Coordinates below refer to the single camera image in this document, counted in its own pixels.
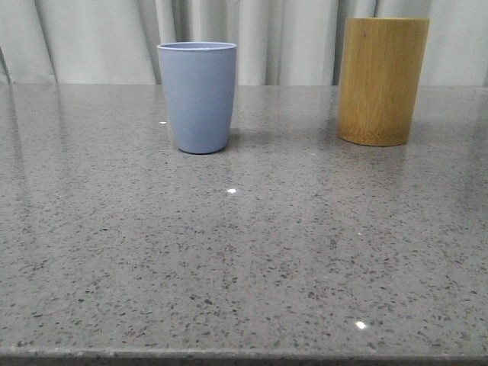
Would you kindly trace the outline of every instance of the countertop edge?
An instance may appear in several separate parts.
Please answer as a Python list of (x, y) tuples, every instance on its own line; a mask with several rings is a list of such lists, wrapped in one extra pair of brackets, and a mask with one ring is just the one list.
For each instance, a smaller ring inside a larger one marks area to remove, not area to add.
[(151, 358), (165, 360), (304, 360), (304, 361), (340, 361), (340, 360), (364, 360), (364, 361), (483, 361), (488, 362), (486, 355), (389, 355), (371, 354), (361, 352), (334, 352), (329, 354), (293, 352), (289, 350), (265, 350), (265, 349), (172, 349), (172, 348), (24, 348), (0, 347), (0, 359), (2, 358)]

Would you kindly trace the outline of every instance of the cup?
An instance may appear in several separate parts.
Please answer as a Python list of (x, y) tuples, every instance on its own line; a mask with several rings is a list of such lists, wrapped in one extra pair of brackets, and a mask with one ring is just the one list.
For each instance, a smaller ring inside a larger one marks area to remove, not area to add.
[(424, 18), (347, 19), (339, 137), (369, 146), (406, 143), (428, 29)]
[(208, 154), (227, 145), (236, 88), (233, 43), (158, 45), (162, 87), (176, 144)]

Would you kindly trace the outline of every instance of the bamboo cup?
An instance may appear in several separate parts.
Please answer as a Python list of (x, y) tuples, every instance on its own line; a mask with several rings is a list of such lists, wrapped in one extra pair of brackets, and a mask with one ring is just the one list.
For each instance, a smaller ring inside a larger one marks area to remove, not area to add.
[(428, 29), (424, 18), (347, 19), (339, 137), (369, 146), (406, 143)]

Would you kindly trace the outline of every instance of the curtain fold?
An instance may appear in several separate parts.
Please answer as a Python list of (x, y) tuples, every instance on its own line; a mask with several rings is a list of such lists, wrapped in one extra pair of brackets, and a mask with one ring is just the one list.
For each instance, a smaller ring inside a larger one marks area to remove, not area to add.
[(487, 0), (0, 0), (0, 84), (161, 82), (158, 43), (233, 42), (240, 85), (335, 85), (346, 18), (431, 19), (421, 85), (488, 85)]

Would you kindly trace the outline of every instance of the yellow cylinder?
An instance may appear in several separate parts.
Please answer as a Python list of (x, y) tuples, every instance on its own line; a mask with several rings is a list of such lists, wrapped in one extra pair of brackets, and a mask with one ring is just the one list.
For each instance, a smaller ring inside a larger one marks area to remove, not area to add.
[(369, 146), (406, 143), (428, 29), (424, 18), (346, 20), (339, 137)]

